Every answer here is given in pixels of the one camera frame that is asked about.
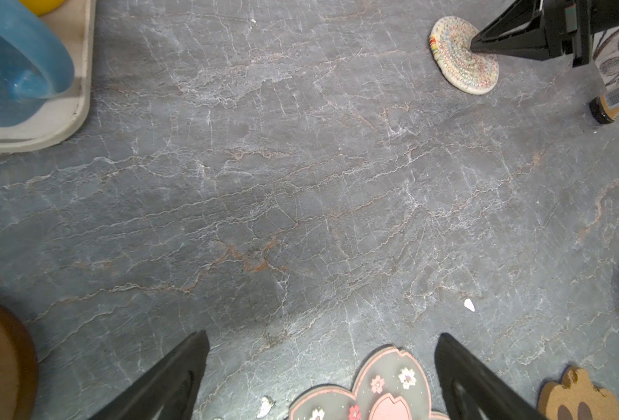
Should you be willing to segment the pink cherry blossom coaster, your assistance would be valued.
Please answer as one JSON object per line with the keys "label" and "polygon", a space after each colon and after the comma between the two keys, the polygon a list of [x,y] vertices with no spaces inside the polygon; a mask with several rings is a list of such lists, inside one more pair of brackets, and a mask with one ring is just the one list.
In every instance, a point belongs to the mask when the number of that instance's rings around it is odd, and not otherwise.
{"label": "pink cherry blossom coaster", "polygon": [[422,365],[406,350],[384,346],[362,364],[351,388],[321,385],[290,405],[299,419],[446,419],[434,411]]}

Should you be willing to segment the brown paw print coaster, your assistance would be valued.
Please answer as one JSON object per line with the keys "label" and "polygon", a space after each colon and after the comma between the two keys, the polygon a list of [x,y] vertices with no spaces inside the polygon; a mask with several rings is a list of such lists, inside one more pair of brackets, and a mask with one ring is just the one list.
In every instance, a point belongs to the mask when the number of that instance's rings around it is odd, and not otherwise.
{"label": "brown paw print coaster", "polygon": [[568,367],[560,381],[542,387],[538,411],[547,419],[619,420],[619,400],[607,388],[595,385],[587,370]]}

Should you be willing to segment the white braided round coaster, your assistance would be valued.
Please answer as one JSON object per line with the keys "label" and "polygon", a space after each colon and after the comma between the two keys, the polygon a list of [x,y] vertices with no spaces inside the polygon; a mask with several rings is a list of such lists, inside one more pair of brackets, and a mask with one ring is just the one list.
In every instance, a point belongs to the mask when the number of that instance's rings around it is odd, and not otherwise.
{"label": "white braided round coaster", "polygon": [[490,54],[474,54],[472,39],[479,33],[460,17],[442,17],[430,33],[430,50],[444,78],[455,88],[474,96],[491,92],[500,68]]}

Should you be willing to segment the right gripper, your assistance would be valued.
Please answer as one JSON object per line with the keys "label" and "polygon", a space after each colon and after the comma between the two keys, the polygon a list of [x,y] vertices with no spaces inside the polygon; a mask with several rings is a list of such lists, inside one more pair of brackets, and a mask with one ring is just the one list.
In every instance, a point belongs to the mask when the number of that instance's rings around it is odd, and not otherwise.
{"label": "right gripper", "polygon": [[594,35],[615,27],[619,0],[516,0],[472,38],[470,49],[535,61],[571,54],[580,67],[591,61]]}

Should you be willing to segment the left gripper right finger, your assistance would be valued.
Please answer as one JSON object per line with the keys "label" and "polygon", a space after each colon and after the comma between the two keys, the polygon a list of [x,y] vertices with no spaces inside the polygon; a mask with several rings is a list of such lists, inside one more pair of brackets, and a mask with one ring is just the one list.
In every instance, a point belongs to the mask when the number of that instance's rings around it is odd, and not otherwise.
{"label": "left gripper right finger", "polygon": [[447,332],[438,338],[434,361],[451,420],[544,418]]}

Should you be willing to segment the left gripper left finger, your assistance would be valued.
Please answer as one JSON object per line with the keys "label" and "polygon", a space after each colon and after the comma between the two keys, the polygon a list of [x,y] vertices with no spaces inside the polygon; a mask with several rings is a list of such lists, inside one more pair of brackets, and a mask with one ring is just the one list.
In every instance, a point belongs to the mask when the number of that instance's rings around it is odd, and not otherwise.
{"label": "left gripper left finger", "polygon": [[97,412],[94,419],[191,419],[210,342],[194,332]]}

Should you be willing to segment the brown round wooden coaster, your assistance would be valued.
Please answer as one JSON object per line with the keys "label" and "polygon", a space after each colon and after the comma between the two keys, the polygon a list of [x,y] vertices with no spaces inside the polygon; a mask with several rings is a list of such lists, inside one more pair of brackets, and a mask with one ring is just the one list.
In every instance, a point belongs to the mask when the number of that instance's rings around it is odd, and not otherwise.
{"label": "brown round wooden coaster", "polygon": [[0,419],[30,419],[37,387],[34,342],[19,318],[0,305]]}

